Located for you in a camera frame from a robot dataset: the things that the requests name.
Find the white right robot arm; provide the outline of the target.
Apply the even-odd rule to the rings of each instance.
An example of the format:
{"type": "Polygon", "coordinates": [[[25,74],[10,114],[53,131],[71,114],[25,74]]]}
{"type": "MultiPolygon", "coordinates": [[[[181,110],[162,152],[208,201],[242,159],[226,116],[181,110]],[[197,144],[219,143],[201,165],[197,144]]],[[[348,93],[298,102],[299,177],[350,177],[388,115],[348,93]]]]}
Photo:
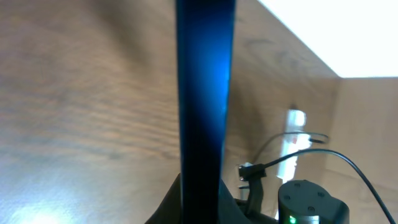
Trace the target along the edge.
{"type": "Polygon", "coordinates": [[[349,224],[349,208],[323,187],[292,180],[278,190],[279,224],[349,224]]]}

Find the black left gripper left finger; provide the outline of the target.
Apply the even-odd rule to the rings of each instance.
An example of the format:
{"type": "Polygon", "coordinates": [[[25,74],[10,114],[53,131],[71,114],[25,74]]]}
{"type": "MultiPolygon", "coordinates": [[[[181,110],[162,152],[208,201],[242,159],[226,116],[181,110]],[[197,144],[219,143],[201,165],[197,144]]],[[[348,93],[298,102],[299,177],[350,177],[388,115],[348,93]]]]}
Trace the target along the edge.
{"type": "Polygon", "coordinates": [[[178,174],[164,199],[145,224],[181,224],[181,212],[181,177],[178,174]]]}

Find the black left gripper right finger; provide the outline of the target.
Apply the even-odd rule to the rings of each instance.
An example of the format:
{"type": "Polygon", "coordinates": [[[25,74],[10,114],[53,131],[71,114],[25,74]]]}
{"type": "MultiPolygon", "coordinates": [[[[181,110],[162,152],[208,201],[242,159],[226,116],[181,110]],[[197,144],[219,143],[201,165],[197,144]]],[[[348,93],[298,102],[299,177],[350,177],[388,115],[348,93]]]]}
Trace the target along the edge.
{"type": "Polygon", "coordinates": [[[225,183],[220,180],[218,196],[218,223],[219,224],[251,224],[238,207],[225,183]]]}

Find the blue Galaxy smartphone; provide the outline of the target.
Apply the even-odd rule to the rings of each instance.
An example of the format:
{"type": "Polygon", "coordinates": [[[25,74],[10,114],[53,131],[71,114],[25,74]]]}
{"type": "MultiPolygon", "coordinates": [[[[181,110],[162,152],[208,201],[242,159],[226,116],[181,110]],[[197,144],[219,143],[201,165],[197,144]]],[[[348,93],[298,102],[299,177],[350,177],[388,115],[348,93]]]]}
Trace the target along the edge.
{"type": "Polygon", "coordinates": [[[235,0],[177,0],[182,223],[217,223],[235,0]]]}

